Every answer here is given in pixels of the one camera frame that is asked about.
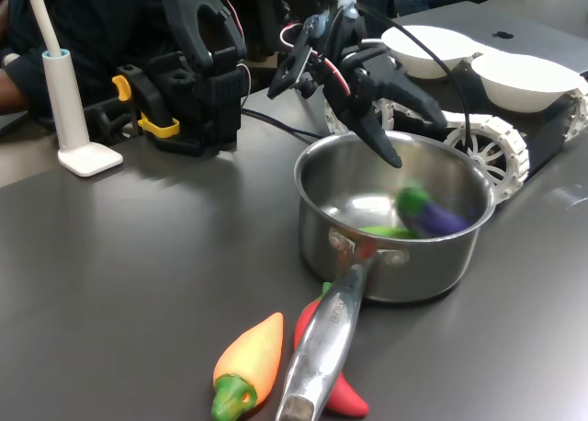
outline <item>white bowl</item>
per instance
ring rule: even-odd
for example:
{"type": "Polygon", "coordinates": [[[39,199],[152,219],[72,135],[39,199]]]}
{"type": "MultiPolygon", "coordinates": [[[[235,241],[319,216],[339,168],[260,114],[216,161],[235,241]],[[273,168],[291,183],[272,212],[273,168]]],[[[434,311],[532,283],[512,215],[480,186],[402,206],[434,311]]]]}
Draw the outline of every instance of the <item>white bowl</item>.
{"type": "MultiPolygon", "coordinates": [[[[453,30],[430,26],[404,26],[404,28],[437,55],[449,70],[453,70],[461,60],[478,51],[476,42],[453,30]]],[[[446,75],[427,52],[398,29],[386,30],[382,40],[394,51],[410,76],[436,79],[446,75]]]]}
{"type": "Polygon", "coordinates": [[[519,113],[537,113],[579,85],[574,71],[535,56],[489,53],[471,63],[488,99],[519,113]]]}

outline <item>lamp base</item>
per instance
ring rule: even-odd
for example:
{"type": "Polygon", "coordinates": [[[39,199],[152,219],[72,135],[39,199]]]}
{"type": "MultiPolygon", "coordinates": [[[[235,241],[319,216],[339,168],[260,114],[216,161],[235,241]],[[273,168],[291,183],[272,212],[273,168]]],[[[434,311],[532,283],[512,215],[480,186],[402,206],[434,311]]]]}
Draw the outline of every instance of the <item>lamp base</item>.
{"type": "Polygon", "coordinates": [[[121,154],[95,142],[72,150],[60,150],[57,157],[65,168],[81,177],[93,176],[122,164],[121,154]]]}

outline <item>stainless steel pot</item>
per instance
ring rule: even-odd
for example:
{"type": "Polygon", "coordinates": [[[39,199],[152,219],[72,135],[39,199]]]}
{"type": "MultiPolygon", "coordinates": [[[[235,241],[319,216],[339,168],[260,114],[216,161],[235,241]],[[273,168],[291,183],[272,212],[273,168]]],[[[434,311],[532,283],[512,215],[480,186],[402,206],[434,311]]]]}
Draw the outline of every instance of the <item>stainless steel pot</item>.
{"type": "Polygon", "coordinates": [[[277,421],[315,421],[341,372],[362,297],[419,302],[451,290],[465,272],[480,227],[494,212],[492,184],[465,154],[441,142],[388,131],[395,169],[353,133],[322,139],[300,156],[300,251],[334,280],[290,363],[277,421]],[[398,226],[398,191],[418,186],[471,226],[444,237],[402,240],[359,231],[398,226]]]}
{"type": "Polygon", "coordinates": [[[494,211],[492,184],[465,155],[443,143],[388,132],[402,168],[387,165],[354,134],[331,136],[311,145],[296,163],[300,191],[300,251],[308,266],[332,281],[343,236],[354,243],[376,239],[383,256],[369,272],[365,296],[382,302],[418,302],[457,284],[466,270],[478,230],[494,211]],[[363,233],[367,226],[397,226],[395,197],[418,185],[442,206],[468,217],[462,233],[426,240],[399,240],[363,233]]]}

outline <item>yellow clamp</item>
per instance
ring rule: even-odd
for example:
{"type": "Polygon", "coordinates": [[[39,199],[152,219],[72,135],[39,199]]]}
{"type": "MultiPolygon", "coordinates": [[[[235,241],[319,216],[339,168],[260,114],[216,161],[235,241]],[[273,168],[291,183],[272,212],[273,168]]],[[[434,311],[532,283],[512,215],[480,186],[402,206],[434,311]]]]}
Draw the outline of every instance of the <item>yellow clamp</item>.
{"type": "Polygon", "coordinates": [[[153,124],[150,120],[148,120],[147,117],[145,116],[145,114],[142,113],[141,119],[139,119],[139,127],[144,129],[145,131],[148,131],[149,133],[152,133],[153,135],[157,136],[158,138],[167,139],[167,138],[170,138],[180,132],[179,120],[177,120],[175,118],[172,118],[172,119],[174,120],[174,123],[172,125],[170,125],[169,127],[159,127],[159,126],[153,124]]]}
{"type": "Polygon", "coordinates": [[[129,101],[130,97],[132,96],[132,91],[130,90],[130,84],[129,84],[129,81],[127,81],[127,78],[125,78],[124,76],[119,74],[118,76],[115,76],[114,78],[112,78],[112,82],[114,83],[114,85],[117,87],[117,89],[119,91],[119,101],[120,102],[129,101]]]}
{"type": "MultiPolygon", "coordinates": [[[[121,74],[112,78],[112,82],[117,87],[119,91],[119,101],[120,102],[127,102],[130,100],[132,96],[132,91],[130,90],[130,84],[127,78],[122,76],[121,74]]],[[[177,119],[172,118],[174,123],[169,127],[159,127],[153,124],[150,120],[147,119],[144,113],[141,114],[141,119],[139,119],[139,127],[152,133],[153,135],[157,136],[161,139],[166,139],[178,134],[180,132],[180,123],[177,119]]]]}

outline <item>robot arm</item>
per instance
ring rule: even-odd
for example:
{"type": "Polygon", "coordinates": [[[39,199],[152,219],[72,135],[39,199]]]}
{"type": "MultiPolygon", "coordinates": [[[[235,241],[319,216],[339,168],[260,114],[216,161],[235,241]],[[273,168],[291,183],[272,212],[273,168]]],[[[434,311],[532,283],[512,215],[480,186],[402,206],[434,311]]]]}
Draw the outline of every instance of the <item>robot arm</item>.
{"type": "Polygon", "coordinates": [[[273,98],[288,88],[298,88],[308,97],[309,87],[323,85],[334,115],[388,164],[401,167],[401,158],[380,127],[373,102],[381,98],[397,101],[422,114],[434,128],[444,129],[447,121],[441,108],[408,78],[385,44],[363,41],[365,24],[356,0],[314,1],[325,3],[328,10],[306,19],[267,95],[273,98]]]}
{"type": "MultiPolygon", "coordinates": [[[[146,115],[139,124],[148,127],[143,129],[160,148],[178,153],[201,154],[207,147],[230,144],[236,140],[240,100],[246,93],[245,75],[237,68],[246,54],[243,33],[221,0],[162,1],[182,52],[158,58],[144,71],[132,67],[120,71],[146,115]],[[215,48],[202,39],[206,28],[216,35],[215,48]],[[144,76],[153,85],[144,85],[144,76]],[[170,113],[153,110],[153,101],[170,113]],[[153,122],[155,112],[166,125],[153,122]]],[[[273,98],[297,88],[309,97],[323,85],[335,116],[387,163],[400,167],[401,158],[374,113],[374,101],[383,97],[398,101],[437,128],[444,129],[447,123],[436,102],[391,59],[390,49],[363,42],[365,24],[355,4],[355,0],[258,1],[268,47],[276,42],[291,47],[267,95],[273,98]],[[293,17],[304,23],[282,28],[293,17]],[[300,27],[294,44],[282,42],[286,30],[300,27]]]]}

